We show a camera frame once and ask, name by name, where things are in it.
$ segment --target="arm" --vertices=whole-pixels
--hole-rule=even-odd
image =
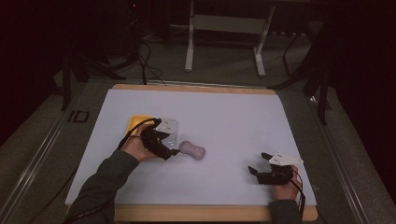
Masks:
[[[138,129],[136,134],[140,134],[142,129]],[[114,198],[117,191],[141,161],[155,157],[144,148],[140,138],[130,138],[121,150],[114,151],[105,159],[97,172],[84,183],[78,197],[69,208],[65,223],[113,223]],[[78,217],[92,209],[95,210],[94,213]]]
[[[294,171],[292,180],[300,188],[301,183],[297,180],[296,174],[298,172],[297,167],[291,167]],[[274,197],[276,200],[270,203],[271,217],[274,224],[303,223],[297,202],[295,202],[298,192],[299,190],[290,182],[286,185],[274,186]]]

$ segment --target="sleeve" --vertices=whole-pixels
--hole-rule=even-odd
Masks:
[[[301,224],[303,223],[297,202],[294,200],[279,200],[270,203],[273,224]]]
[[[128,153],[114,151],[100,164],[96,174],[84,183],[70,206],[64,223],[113,223],[114,198],[138,164],[139,161]],[[94,213],[80,217],[93,210]]]

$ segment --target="white leg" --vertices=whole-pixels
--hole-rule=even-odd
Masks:
[[[190,26],[189,26],[189,46],[187,48],[186,66],[184,70],[186,72],[192,71],[192,60],[194,56],[194,1],[190,2]]]
[[[270,28],[272,17],[274,16],[275,7],[271,7],[268,13],[267,19],[265,20],[264,26],[262,27],[262,36],[260,38],[259,45],[253,48],[254,58],[256,60],[257,72],[259,77],[265,76],[264,65],[262,62],[262,46],[265,42],[265,37],[268,35],[268,29]]]

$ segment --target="dark background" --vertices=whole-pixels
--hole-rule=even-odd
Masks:
[[[198,10],[238,16],[249,12],[247,16],[262,17],[254,6],[241,10],[227,2],[221,2],[222,7],[215,7],[211,1],[203,2]],[[70,49],[104,62],[109,53],[127,53],[116,41],[129,20],[125,3],[121,0],[1,3],[0,144],[56,91],[52,77],[61,70],[63,56]],[[144,6],[147,1],[136,3]],[[169,35],[169,23],[188,23],[189,1],[151,0],[150,6],[148,23],[165,38]],[[317,10],[302,17],[295,16],[304,9],[278,7],[272,31],[299,32],[301,24],[290,21],[323,19]],[[391,0],[360,0],[349,7],[337,8],[327,18],[332,25],[332,35],[326,38],[327,41],[337,39],[340,49],[332,65],[331,85],[336,88],[376,170],[396,201],[396,14],[392,10]],[[129,46],[128,50],[134,50],[134,43],[124,44]]]

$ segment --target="wooden edge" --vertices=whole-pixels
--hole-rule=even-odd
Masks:
[[[157,86],[157,85],[129,85],[116,84],[113,90],[137,90],[137,91],[193,91],[214,93],[240,93],[240,94],[267,94],[276,95],[272,90],[245,89],[230,87],[196,87],[196,86]]]
[[[318,218],[314,205],[306,206],[303,220]],[[268,206],[256,205],[128,205],[116,204],[116,221],[268,221]]]

